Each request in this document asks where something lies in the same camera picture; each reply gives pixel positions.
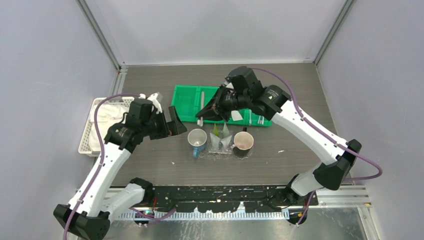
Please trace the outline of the yellow-green toothpaste tube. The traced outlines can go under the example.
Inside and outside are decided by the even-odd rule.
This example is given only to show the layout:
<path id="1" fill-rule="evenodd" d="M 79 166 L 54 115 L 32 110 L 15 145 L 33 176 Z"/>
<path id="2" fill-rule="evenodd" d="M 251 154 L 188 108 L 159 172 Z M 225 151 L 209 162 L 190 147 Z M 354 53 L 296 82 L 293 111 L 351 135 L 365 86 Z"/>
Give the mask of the yellow-green toothpaste tube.
<path id="1" fill-rule="evenodd" d="M 213 128 L 213 134 L 217 137 L 219 137 L 219 130 L 216 124 L 214 124 L 214 128 Z"/>

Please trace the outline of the pale blue toothbrush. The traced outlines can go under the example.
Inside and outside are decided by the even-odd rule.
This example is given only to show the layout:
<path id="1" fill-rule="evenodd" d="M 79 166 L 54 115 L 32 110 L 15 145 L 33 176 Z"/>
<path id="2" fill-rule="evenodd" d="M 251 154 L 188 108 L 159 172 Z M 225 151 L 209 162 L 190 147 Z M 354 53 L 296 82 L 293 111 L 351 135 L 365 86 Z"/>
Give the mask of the pale blue toothbrush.
<path id="1" fill-rule="evenodd" d="M 205 105 L 205 93 L 202 91 L 200 94 L 200 110 L 204 108 Z M 197 118 L 197 125 L 203 127 L 204 121 L 202 117 Z"/>

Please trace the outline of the green compartment bin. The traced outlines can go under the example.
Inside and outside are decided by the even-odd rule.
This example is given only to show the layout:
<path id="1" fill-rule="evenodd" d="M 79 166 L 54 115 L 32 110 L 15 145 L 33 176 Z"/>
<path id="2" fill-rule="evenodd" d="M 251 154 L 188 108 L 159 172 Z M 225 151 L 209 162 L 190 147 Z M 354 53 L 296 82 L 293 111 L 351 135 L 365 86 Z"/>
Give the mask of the green compartment bin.
<path id="1" fill-rule="evenodd" d="M 213 86 L 176 85 L 173 92 L 171 105 L 175 106 L 176 112 L 182 122 L 196 123 L 195 115 L 200 111 L 201 92 L 204 92 L 204 102 L 208 103 L 217 91 Z M 226 123 L 228 125 L 270 127 L 272 122 L 264 119 L 263 125 L 258 124 L 259 115 L 252 113 L 252 124 L 249 125 L 249 110 L 239 111 L 243 117 L 241 121 L 233 121 L 232 118 Z"/>

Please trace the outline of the blue mug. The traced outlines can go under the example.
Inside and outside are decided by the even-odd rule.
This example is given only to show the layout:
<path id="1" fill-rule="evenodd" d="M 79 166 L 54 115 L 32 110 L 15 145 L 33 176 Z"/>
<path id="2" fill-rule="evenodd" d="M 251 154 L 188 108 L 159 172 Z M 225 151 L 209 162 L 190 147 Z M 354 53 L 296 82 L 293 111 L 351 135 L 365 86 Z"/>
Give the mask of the blue mug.
<path id="1" fill-rule="evenodd" d="M 200 153 L 206 148 L 207 139 L 207 133 L 200 128 L 193 129 L 188 133 L 187 141 L 193 148 L 192 156 L 194 158 L 198 158 Z"/>

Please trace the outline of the clear plastic bag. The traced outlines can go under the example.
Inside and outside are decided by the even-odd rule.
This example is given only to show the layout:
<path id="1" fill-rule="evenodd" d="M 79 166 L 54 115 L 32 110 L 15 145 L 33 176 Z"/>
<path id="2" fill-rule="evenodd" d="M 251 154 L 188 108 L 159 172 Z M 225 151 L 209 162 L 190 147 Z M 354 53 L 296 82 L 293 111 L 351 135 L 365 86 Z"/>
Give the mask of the clear plastic bag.
<path id="1" fill-rule="evenodd" d="M 215 135 L 215 132 L 210 130 L 207 138 L 206 150 L 212 154 L 230 155 L 233 153 L 233 143 L 234 134 L 231 130 L 229 130 L 228 133 L 223 133 L 222 130 L 219 130 L 218 135 Z"/>

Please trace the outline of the white red-cap toothpaste tube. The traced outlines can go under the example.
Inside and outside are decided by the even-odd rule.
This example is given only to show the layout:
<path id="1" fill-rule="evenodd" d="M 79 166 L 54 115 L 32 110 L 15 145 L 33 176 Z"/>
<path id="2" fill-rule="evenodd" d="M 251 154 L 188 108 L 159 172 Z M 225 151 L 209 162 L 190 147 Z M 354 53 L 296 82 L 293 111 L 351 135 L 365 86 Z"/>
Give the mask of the white red-cap toothpaste tube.
<path id="1" fill-rule="evenodd" d="M 222 149 L 224 151 L 226 151 L 228 149 L 228 147 L 231 143 L 232 137 L 233 137 L 232 135 L 228 135 L 228 136 L 226 136 L 226 137 L 224 137 L 220 140 L 220 142 L 222 144 Z"/>

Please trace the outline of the dark green mug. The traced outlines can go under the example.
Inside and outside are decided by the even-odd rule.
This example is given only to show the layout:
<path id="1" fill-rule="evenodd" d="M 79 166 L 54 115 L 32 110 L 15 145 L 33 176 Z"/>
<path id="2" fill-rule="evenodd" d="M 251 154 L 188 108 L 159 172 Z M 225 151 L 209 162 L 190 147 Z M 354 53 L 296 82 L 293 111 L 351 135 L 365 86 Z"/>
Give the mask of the dark green mug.
<path id="1" fill-rule="evenodd" d="M 246 157 L 254 146 L 254 141 L 254 137 L 248 132 L 247 127 L 244 127 L 242 131 L 236 133 L 233 138 L 233 144 L 244 145 L 244 148 L 233 148 L 233 154 L 238 158 Z"/>

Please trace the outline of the pink toothbrush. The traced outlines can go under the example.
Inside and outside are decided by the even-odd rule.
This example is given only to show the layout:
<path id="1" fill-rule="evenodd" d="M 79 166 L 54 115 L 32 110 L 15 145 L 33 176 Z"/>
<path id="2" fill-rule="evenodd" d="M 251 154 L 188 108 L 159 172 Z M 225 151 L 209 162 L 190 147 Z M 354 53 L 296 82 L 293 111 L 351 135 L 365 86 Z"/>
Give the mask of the pink toothbrush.
<path id="1" fill-rule="evenodd" d="M 233 144 L 232 146 L 231 146 L 231 148 L 233 149 L 233 148 L 239 148 L 239 149 L 243 149 L 245 146 L 243 145 L 243 144 Z"/>

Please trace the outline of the pale mint toothpaste tube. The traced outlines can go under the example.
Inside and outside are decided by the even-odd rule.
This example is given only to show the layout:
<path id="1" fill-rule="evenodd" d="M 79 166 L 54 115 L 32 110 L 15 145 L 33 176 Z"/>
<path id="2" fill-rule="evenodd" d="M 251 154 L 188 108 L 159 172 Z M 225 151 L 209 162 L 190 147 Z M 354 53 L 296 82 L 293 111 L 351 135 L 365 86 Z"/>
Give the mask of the pale mint toothpaste tube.
<path id="1" fill-rule="evenodd" d="M 221 144 L 221 139 L 219 138 L 219 136 L 216 136 L 213 134 L 213 132 L 210 133 L 210 141 L 211 141 L 211 147 L 213 150 L 219 150 L 220 149 L 220 144 Z"/>

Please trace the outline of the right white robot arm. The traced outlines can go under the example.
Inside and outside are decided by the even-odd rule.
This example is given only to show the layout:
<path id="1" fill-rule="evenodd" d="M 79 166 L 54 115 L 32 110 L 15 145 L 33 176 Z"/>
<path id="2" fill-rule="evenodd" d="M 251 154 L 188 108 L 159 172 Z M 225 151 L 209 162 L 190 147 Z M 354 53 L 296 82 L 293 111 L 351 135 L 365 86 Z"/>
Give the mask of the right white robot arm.
<path id="1" fill-rule="evenodd" d="M 356 161 L 362 145 L 347 141 L 309 119 L 294 97 L 276 85 L 263 86 L 252 68 L 233 69 L 211 100 L 195 116 L 209 121 L 228 121 L 232 111 L 249 109 L 285 128 L 306 144 L 320 159 L 311 170 L 297 174 L 288 184 L 285 198 L 299 205 L 312 191 L 338 190 Z"/>

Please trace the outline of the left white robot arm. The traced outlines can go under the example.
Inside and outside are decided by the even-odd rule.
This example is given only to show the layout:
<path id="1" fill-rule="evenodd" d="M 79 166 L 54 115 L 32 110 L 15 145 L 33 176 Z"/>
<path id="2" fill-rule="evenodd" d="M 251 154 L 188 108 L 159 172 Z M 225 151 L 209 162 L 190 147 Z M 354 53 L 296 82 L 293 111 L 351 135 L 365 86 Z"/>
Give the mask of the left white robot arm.
<path id="1" fill-rule="evenodd" d="M 53 211 L 63 227 L 63 239 L 72 233 L 85 240 L 102 240 L 111 223 L 124 211 L 136 204 L 148 207 L 153 202 L 153 184 L 138 177 L 113 197 L 104 198 L 123 164 L 145 137 L 158 140 L 187 131 L 176 108 L 170 106 L 168 110 L 170 121 L 166 120 L 156 95 L 135 98 L 121 121 L 110 126 L 105 137 L 99 139 L 100 155 L 84 183 L 67 204 L 58 204 Z"/>

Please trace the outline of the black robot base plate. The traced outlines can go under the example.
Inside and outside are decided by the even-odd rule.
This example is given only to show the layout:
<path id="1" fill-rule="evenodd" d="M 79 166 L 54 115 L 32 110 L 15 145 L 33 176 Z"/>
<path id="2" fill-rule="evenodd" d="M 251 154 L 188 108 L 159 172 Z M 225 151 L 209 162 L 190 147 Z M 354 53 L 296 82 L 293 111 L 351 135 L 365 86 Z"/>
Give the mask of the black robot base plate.
<path id="1" fill-rule="evenodd" d="M 138 208 L 160 212 L 176 209 L 178 213 L 234 213 L 244 208 L 247 213 L 272 213 L 290 206 L 304 209 L 308 197 L 292 203 L 278 185 L 155 186 Z"/>

